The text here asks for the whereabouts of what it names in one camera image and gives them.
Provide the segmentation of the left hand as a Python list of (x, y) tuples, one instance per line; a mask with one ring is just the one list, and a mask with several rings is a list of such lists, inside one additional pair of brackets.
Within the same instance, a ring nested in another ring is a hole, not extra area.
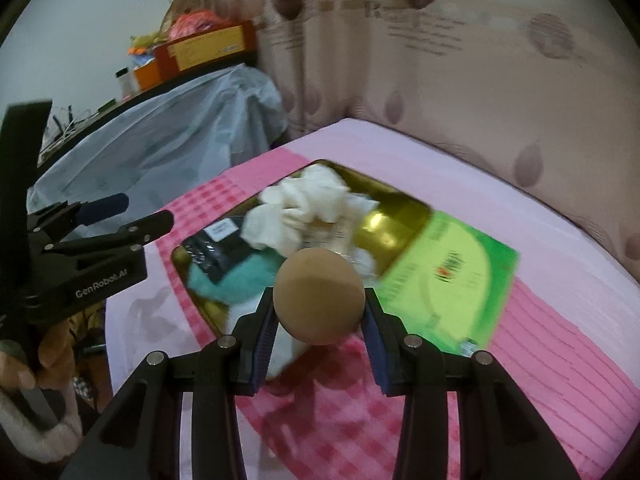
[(105, 307), (105, 302), (95, 304), (52, 326), (39, 341), (39, 370), (2, 351), (1, 389), (14, 393), (36, 387), (63, 390), (70, 386), (76, 370), (74, 350), (104, 330)]

